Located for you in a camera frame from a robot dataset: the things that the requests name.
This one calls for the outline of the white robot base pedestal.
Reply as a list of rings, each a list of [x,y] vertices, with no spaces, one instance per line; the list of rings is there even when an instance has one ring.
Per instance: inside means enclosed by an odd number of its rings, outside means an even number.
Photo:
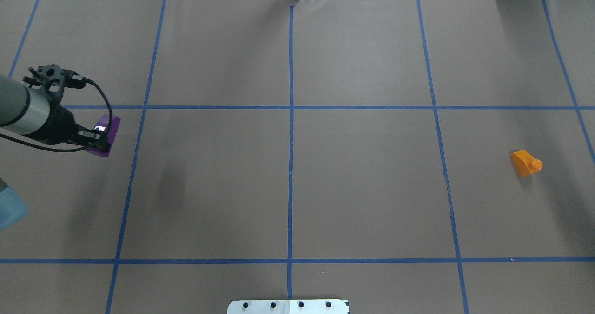
[[[228,314],[349,314],[349,301],[342,299],[285,299],[232,301]]]

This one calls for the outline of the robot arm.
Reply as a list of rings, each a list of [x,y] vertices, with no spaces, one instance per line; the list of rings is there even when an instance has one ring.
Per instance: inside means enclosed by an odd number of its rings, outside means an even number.
[[[66,88],[87,85],[96,88],[108,111],[91,129],[79,125],[73,113],[61,105]],[[18,83],[1,76],[1,127],[12,132],[12,136],[2,134],[2,139],[42,151],[87,151],[109,157],[120,122],[100,86],[85,77],[26,77],[23,83]]]

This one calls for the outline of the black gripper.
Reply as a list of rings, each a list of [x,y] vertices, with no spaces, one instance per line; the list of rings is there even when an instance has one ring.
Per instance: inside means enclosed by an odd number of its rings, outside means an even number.
[[[47,122],[43,126],[43,143],[58,145],[72,144],[72,137],[77,134],[77,143],[85,150],[95,153],[109,153],[111,151],[110,132],[98,130],[79,130],[74,115],[62,106],[51,110]]]

